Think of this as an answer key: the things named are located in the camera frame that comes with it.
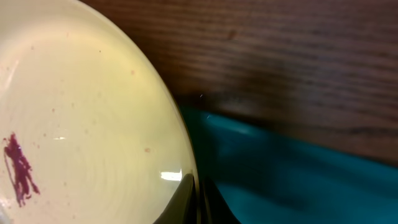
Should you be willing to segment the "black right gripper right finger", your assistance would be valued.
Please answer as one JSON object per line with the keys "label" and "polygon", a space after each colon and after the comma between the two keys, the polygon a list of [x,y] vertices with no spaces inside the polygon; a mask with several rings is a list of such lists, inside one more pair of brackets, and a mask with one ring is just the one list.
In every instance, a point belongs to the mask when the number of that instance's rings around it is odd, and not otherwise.
{"label": "black right gripper right finger", "polygon": [[208,177],[200,183],[200,208],[201,222],[204,224],[241,224],[215,183]]}

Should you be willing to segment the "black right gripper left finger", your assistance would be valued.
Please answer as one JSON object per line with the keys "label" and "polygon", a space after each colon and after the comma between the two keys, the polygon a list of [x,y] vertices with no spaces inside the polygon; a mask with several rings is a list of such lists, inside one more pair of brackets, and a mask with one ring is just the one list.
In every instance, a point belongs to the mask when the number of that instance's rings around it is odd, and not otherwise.
{"label": "black right gripper left finger", "polygon": [[186,174],[179,183],[165,210],[154,224],[196,224],[197,193],[192,174]]}

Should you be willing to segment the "yellow-green plate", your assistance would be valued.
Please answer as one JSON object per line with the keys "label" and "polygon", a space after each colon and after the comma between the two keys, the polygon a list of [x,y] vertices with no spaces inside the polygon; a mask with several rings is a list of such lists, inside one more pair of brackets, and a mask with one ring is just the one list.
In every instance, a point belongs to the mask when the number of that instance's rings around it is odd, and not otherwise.
{"label": "yellow-green plate", "polygon": [[80,1],[1,1],[1,222],[154,223],[197,168],[137,45]]}

